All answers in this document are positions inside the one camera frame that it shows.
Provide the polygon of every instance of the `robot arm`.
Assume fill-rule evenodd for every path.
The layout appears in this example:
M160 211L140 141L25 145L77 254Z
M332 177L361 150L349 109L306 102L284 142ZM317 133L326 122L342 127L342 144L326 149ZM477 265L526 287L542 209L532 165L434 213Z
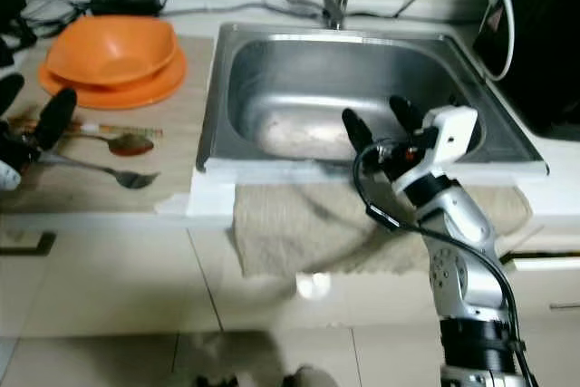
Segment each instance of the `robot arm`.
M537 385L519 341L515 306L506 295L506 287L510 294L511 289L500 272L494 228L461 185L448 179L444 172L446 164L466 153L477 112L448 106L421 117L401 97L391 97L390 104L410 135L408 141L395 147L373 144L370 131L353 111L345 110L343 121L359 153L354 165L359 192L359 168L364 164L367 169L382 170L395 193L404 194L416 208L419 225L401 223L362 193L372 218L390 229L398 227L423 234L445 354L441 385ZM515 356L522 374L516 371Z

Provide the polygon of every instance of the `power adapter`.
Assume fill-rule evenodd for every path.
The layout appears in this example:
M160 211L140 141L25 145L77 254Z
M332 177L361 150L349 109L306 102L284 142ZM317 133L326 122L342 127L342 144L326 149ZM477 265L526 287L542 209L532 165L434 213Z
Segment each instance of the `power adapter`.
M160 0L91 0L93 15L154 15L161 11Z

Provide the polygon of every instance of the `countertop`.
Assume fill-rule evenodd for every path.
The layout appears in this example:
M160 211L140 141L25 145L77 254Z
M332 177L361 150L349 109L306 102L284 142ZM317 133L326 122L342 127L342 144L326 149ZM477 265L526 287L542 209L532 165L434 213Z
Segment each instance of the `countertop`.
M194 168L195 151L198 146L198 135L203 119L202 107L205 106L207 95L207 79L211 65L212 47L215 43L219 26L225 22L243 22L260 24L283 24L298 26L317 26L309 20L288 18L280 15L272 15L263 12L245 12L236 14L206 14L206 15L185 15L178 16L170 20L176 32L182 37L191 41L191 51L188 52L189 72L186 84L176 95L166 102L150 106L136 111L99 112L78 110L79 115L87 117L91 121L102 121L116 124L141 125L147 127L161 127L168 134L163 140L163 144L170 142L169 150L162 151L162 145L150 157L143 158L147 164L145 168L161 170L164 179L159 179L159 185L154 188L155 193L122 192L114 180L101 179L101 175L85 175L78 182L83 195L75 197L82 202L81 209L75 210L71 205L64 204L63 192L55 186L51 186L48 180L59 178L67 183L71 183L65 174L71 169L44 169L40 180L43 183L42 190L32 196L27 202L22 201L23 194L8 194L7 202L2 199L3 224L9 227L35 227L38 229L90 225L106 225L131 227L151 225L155 227L196 227L200 225L205 228L227 228L231 224L234 190L233 180L212 179L207 175L198 174ZM474 60L470 50L470 43L477 31L472 26L453 27L446 24L428 24L421 22L410 22L404 20L377 20L369 18L350 19L348 28L353 30L375 30L375 31L416 31L416 32L437 32L453 36L462 46L464 51ZM32 50L30 56L42 56L42 49L37 47ZM533 211L532 221L536 227L556 226L563 228L576 228L580 226L580 201L577 201L580 180L577 176L576 165L580 161L580 142L568 142L559 140L547 140L539 138L530 132L519 120L517 115L509 108L505 100L497 92L499 99L506 105L507 110L515 119L516 123L536 146L550 168L547 177L530 178L527 174L514 174L510 184L518 186L526 196ZM29 98L38 101L42 100L43 94L34 80L23 90L19 98L19 105ZM110 159L105 153L106 148L102 144L91 145L91 152L86 156L99 159ZM83 157L84 151L80 151L78 146L67 147L67 154L70 152L73 157ZM183 162L179 168L175 168L175 162ZM105 189L114 193L110 198L104 198L104 192L97 194L97 198L89 198L90 192ZM170 202L160 204L163 199L174 194ZM43 204L47 204L46 198L56 198L56 206L51 206L51 212L46 213Z

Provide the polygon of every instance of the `wooden countertop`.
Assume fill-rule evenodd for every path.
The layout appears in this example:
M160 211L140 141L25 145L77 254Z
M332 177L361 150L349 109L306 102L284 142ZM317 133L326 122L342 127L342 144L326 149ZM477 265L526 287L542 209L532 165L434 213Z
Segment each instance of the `wooden countertop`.
M143 173L160 172L154 183L140 190L119 186L104 173L63 166L34 165L14 192L0 193L3 214L54 213L154 213L154 207L176 193L189 193L205 114L213 40L180 38L188 58L187 78L170 98L157 104L127 111L96 111L77 108L77 121L161 128L164 136L155 148L139 157L112 155L106 144L96 140L62 140L58 151L64 156L115 169ZM5 115L37 118L47 101L37 70L50 42L40 42L28 54L21 73L25 86Z

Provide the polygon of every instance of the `orange plate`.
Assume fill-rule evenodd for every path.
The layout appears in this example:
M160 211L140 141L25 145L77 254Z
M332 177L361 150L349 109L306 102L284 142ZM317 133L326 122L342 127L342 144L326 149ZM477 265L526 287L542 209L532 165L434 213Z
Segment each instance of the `orange plate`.
M46 65L38 69L38 80L43 88L55 95L62 88L73 88L77 102L83 108L91 109L131 109L160 102L168 98L183 83L187 72L187 60L181 49L167 65L145 83L140 82L129 89L112 90L102 86L87 86L67 81L51 74Z
M54 40L46 68L69 81L116 85L154 74L178 48L171 24L153 17L81 17Z

